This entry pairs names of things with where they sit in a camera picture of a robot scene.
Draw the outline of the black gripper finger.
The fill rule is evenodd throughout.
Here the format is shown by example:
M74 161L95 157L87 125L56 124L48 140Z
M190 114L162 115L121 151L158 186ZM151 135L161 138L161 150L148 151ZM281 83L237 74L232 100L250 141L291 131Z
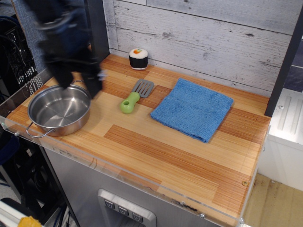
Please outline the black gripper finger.
M48 64L48 69L63 89L72 83L73 75L65 66L58 63Z
M91 98L94 98L103 88L103 71L93 74L82 73L81 75Z

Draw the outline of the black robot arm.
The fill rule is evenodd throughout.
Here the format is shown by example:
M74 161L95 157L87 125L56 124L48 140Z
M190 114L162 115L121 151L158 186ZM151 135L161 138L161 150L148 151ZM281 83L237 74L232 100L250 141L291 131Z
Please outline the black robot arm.
M89 31L84 6L72 0L15 0L18 18L29 22L44 36L38 43L45 66L66 89L73 72L81 74L94 98L103 88L104 73L88 48Z

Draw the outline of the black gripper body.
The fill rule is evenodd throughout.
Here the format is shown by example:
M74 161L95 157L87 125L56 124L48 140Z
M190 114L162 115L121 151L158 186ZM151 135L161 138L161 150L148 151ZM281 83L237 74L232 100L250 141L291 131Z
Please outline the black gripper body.
M87 35L49 37L39 43L44 62L53 76L70 76L72 71L100 75L99 62L88 48Z

